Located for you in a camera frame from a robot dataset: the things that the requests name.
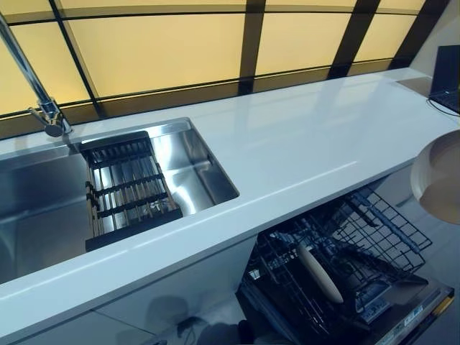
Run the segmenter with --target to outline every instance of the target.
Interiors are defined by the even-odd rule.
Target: cabinet door
[[[232,296],[255,239],[244,240],[196,262],[99,308],[98,312],[160,334]]]
[[[89,312],[23,340],[18,345],[144,345],[153,338],[150,333]]]

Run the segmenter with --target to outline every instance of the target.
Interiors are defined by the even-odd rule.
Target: dish rack
[[[147,132],[80,146],[87,162],[86,199],[91,251],[182,217]]]
[[[374,191],[360,188],[262,232],[241,291],[257,301],[256,308],[277,314],[270,316],[275,328],[296,344],[327,344],[343,334],[349,339],[350,328],[368,333],[391,308],[383,295],[394,284],[426,283],[413,273],[425,263],[421,252],[431,243]],[[299,244],[310,249],[344,303],[322,293],[298,259]]]

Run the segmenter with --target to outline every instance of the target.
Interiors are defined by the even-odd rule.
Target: cable
[[[460,115],[458,115],[458,114],[448,113],[447,111],[444,111],[443,109],[438,108],[437,106],[434,105],[434,103],[433,103],[432,100],[430,100],[430,99],[427,99],[427,100],[426,100],[426,103],[428,103],[428,104],[431,105],[434,109],[436,109],[437,111],[440,111],[441,113],[445,113],[445,114],[450,115],[450,116],[460,117]]]

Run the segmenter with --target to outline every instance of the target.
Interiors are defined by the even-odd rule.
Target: sink basin
[[[189,120],[176,119],[111,136],[140,131],[148,133],[183,216],[238,196]],[[85,241],[93,236],[86,179],[85,159],[65,145],[0,161],[0,283],[86,252]]]

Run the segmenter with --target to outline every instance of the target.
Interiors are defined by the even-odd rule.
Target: chrome faucet
[[[70,124],[59,109],[56,101],[46,92],[1,12],[0,35],[16,61],[16,64],[19,66],[19,69],[22,71],[22,74],[24,74],[24,77],[38,97],[37,103],[40,109],[42,109],[42,114],[39,114],[39,112],[32,107],[28,108],[29,113],[35,116],[38,121],[45,126],[45,132],[51,137],[60,137],[61,135],[72,132]]]

